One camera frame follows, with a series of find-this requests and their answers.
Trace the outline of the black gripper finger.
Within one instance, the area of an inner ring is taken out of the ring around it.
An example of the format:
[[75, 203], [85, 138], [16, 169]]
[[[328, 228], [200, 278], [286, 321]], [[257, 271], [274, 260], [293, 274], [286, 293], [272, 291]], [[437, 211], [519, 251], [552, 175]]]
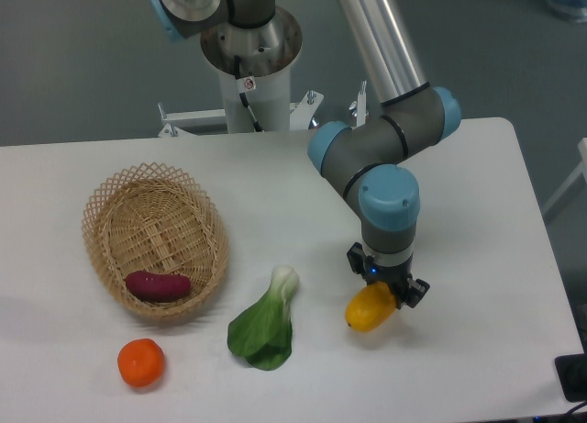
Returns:
[[404, 306], [414, 308], [424, 298], [430, 288], [430, 284], [421, 279], [407, 278], [400, 283], [397, 294], [397, 307]]
[[359, 275], [365, 284], [368, 282], [368, 268], [366, 266], [367, 256], [364, 253], [362, 245], [359, 242], [355, 242], [347, 251], [347, 259], [349, 267], [353, 273]]

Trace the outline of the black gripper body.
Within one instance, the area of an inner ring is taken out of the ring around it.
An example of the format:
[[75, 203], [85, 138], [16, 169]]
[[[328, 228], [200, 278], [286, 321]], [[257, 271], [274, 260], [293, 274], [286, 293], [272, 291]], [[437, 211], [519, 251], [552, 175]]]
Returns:
[[410, 297], [408, 281], [412, 278], [411, 267], [412, 257], [399, 265], [382, 266], [377, 264], [372, 256], [367, 256], [363, 259], [361, 275], [366, 285], [385, 283], [398, 304], [407, 304]]

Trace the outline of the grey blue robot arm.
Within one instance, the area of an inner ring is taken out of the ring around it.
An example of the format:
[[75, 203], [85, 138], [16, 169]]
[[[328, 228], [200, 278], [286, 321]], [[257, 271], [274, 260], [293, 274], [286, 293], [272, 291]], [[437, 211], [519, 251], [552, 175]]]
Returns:
[[[275, 0], [150, 0], [166, 35], [198, 36], [221, 83], [231, 133], [293, 128], [289, 71], [302, 48], [297, 20]], [[419, 186], [403, 161], [460, 125], [452, 93], [420, 68], [394, 0], [338, 0], [382, 112], [349, 126], [322, 125], [307, 154], [361, 223], [347, 257], [367, 284], [383, 283], [398, 306], [416, 306], [428, 284], [411, 274]]]

